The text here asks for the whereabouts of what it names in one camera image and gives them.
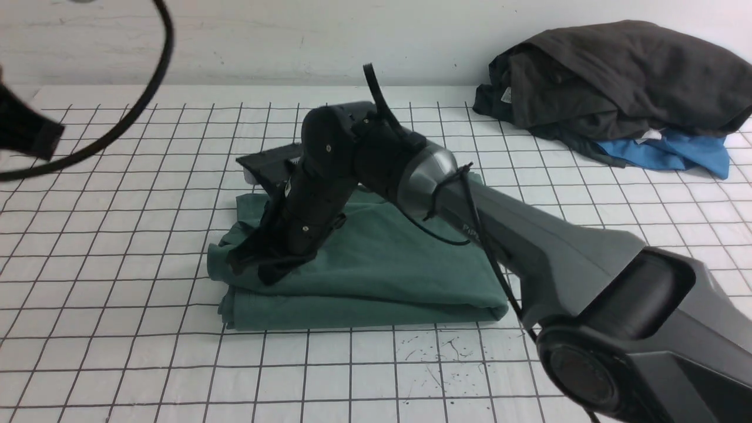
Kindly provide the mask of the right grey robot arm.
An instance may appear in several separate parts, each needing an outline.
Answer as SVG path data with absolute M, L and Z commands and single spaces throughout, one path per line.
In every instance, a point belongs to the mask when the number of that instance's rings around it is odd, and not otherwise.
M 515 313 L 565 396 L 624 422 L 749 422 L 750 320 L 703 262 L 634 234 L 578 227 L 472 182 L 453 153 L 386 105 L 315 108 L 303 141 L 242 156 L 271 195 L 227 257 L 274 284 L 312 261 L 361 184 L 407 217 L 438 217 L 521 281 Z

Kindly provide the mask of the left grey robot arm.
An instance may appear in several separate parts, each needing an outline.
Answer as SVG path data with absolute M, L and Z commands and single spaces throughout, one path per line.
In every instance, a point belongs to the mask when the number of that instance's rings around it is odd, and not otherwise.
M 1 83 L 1 148 L 50 161 L 65 128 L 30 108 Z

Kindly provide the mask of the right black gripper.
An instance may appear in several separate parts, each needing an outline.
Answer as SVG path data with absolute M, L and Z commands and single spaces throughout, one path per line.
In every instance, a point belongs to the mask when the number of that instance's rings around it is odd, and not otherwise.
M 273 286 L 314 260 L 331 233 L 344 224 L 344 206 L 358 184 L 347 170 L 299 159 L 289 180 L 268 193 L 270 203 L 247 244 L 228 252 L 233 274 L 254 270 L 264 286 Z

